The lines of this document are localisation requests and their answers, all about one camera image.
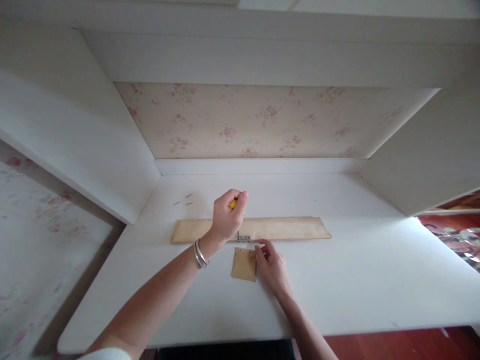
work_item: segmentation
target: small cardboard piece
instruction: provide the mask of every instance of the small cardboard piece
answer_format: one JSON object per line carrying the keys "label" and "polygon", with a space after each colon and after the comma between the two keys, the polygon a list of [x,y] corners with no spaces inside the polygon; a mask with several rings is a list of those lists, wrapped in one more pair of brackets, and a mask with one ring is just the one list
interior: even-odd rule
{"label": "small cardboard piece", "polygon": [[236,247],[231,277],[257,282],[257,254],[253,250]]}

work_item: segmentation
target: floral wallpaper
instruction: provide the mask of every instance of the floral wallpaper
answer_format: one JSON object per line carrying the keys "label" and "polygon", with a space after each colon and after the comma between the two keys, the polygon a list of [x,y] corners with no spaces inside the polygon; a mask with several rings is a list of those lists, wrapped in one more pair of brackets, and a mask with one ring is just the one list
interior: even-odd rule
{"label": "floral wallpaper", "polygon": [[115,85],[157,159],[369,158],[436,91]]}
{"label": "floral wallpaper", "polygon": [[[86,269],[101,267],[123,229],[0,141],[0,360],[37,357],[34,348],[52,319]],[[61,358],[54,351],[41,355]]]}

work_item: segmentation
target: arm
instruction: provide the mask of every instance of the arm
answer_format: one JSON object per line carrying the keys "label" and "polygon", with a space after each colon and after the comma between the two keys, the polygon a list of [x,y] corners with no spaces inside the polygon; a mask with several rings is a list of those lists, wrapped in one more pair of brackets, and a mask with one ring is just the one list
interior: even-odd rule
{"label": "arm", "polygon": [[[240,229],[248,192],[230,190],[213,207],[213,225],[200,240],[207,261]],[[229,205],[238,198],[232,210]],[[123,306],[87,354],[104,348],[119,348],[139,359],[152,336],[174,312],[192,286],[201,267],[191,246],[152,277]]]}
{"label": "arm", "polygon": [[255,246],[258,268],[290,323],[302,358],[305,360],[338,360],[329,344],[295,299],[287,275],[285,258],[277,253],[270,241],[261,240],[259,243],[265,246]]}

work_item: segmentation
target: white shelf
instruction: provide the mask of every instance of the white shelf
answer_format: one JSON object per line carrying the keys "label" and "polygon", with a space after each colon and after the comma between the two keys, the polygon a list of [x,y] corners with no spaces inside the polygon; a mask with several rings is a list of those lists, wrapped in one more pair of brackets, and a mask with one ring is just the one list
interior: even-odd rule
{"label": "white shelf", "polygon": [[[230,188],[249,191],[248,218],[322,218],[332,239],[275,245],[296,296],[324,335],[480,323],[479,274],[359,175],[162,176],[66,327],[59,352],[84,352],[128,299],[187,248],[169,243],[176,221],[211,218],[214,200]],[[261,280],[231,277],[236,246],[227,244],[200,272],[150,347],[290,335]]]}

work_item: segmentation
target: right arm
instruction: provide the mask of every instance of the right arm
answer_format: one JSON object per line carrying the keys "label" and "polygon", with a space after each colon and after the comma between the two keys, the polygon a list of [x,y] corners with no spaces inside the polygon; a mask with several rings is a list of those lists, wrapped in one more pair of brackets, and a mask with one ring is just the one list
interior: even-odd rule
{"label": "right arm", "polygon": [[255,246],[258,268],[290,323],[302,358],[305,360],[338,360],[329,344],[295,299],[283,255],[277,253],[270,241],[261,240],[259,243],[265,246]]}

